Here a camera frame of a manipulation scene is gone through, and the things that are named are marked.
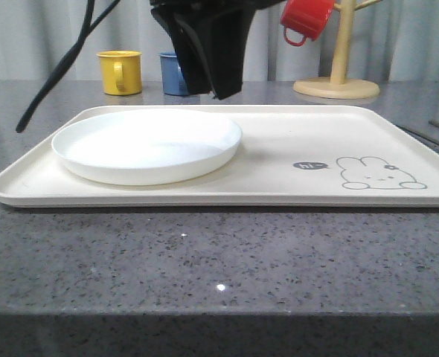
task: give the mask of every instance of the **speckled stone surface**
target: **speckled stone surface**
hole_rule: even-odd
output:
[[[161,83],[111,97],[0,81],[0,171],[103,105],[347,104],[439,140],[439,83],[317,100],[245,83],[219,102]],[[439,152],[439,147],[430,144]],[[439,209],[15,209],[0,204],[0,356],[439,356]]]

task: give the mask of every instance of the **yellow mug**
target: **yellow mug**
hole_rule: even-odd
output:
[[[129,95],[142,91],[140,55],[137,51],[104,51],[97,54],[106,94]]]

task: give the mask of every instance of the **mug stand base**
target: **mug stand base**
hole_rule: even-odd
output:
[[[346,79],[344,84],[331,84],[330,77],[297,80],[293,88],[298,93],[334,99],[369,98],[377,96],[380,92],[376,83],[367,80]]]

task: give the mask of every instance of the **rabbit illustration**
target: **rabbit illustration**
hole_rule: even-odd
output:
[[[338,158],[337,164],[343,169],[342,177],[346,181],[343,187],[350,190],[374,188],[381,190],[424,189],[425,184],[382,158],[365,156],[363,158]]]

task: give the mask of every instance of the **blue mug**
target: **blue mug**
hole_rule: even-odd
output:
[[[169,95],[190,95],[175,52],[160,53],[163,92]]]

